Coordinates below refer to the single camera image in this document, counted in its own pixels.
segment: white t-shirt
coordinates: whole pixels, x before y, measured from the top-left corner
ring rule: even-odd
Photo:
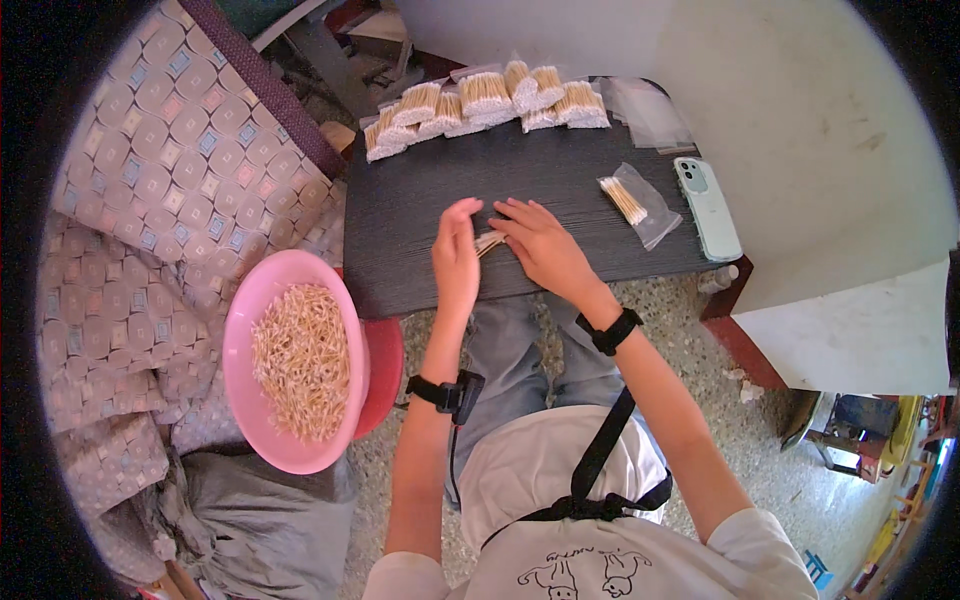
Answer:
[[[460,477],[469,581],[451,590],[436,561],[395,552],[373,566],[364,600],[817,598],[800,556],[766,511],[740,511],[707,545],[660,526],[663,508],[613,522],[518,518],[570,493],[572,474],[609,409],[571,406],[507,423],[480,441]],[[666,475],[628,422],[588,497],[641,497]]]

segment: hand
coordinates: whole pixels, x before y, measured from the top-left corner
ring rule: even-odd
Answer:
[[[473,247],[470,215],[483,202],[464,198],[440,216],[433,244],[433,273],[437,278],[437,315],[466,322],[480,289],[480,259]]]
[[[493,203],[497,212],[513,219],[490,219],[490,226],[507,234],[523,272],[541,287],[582,308],[584,301],[607,286],[593,272],[573,236],[540,204],[524,204],[513,198]]]

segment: red stool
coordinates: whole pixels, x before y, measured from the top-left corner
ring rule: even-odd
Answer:
[[[335,269],[344,278],[344,270]],[[363,321],[367,349],[370,351],[370,388],[360,411],[354,440],[359,440],[383,422],[394,407],[403,376],[403,334],[396,317]]]

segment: dark fabric border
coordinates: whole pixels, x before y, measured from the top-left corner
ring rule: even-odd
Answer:
[[[307,158],[333,180],[347,166],[320,133],[320,126],[300,105],[293,91],[270,72],[270,65],[250,42],[230,26],[227,17],[211,0],[180,0],[180,5],[204,30],[243,81],[290,134]]]

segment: black apron strap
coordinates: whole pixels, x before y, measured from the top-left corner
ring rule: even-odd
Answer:
[[[573,476],[570,478],[570,495],[574,498],[586,498],[593,488],[600,471],[607,463],[607,457],[613,452],[613,447],[620,440],[620,434],[623,428],[627,426],[630,415],[634,413],[636,404],[634,397],[630,394],[627,386],[623,386],[623,392],[616,399],[616,403],[607,418],[604,419],[600,429],[597,430],[590,445],[580,459],[580,463],[573,470]]]
[[[639,511],[655,511],[670,499],[673,491],[673,474],[670,469],[666,470],[666,477],[663,478],[650,491],[645,493],[639,500],[633,501],[617,494],[608,493],[603,500],[590,500],[587,495],[597,477],[607,463],[613,448],[620,439],[627,421],[634,412],[634,397],[624,386],[620,397],[607,414],[600,429],[597,430],[593,440],[587,446],[587,450],[581,457],[577,467],[573,470],[573,476],[570,478],[570,495],[558,499],[553,505],[534,511],[533,513],[522,516],[517,520],[521,521],[559,521],[565,518],[582,520],[587,518],[612,521],[616,518],[625,516],[624,509],[634,509]],[[490,540],[496,537],[498,533],[506,529],[512,523],[504,525],[492,533],[492,535],[483,542],[486,546]]]

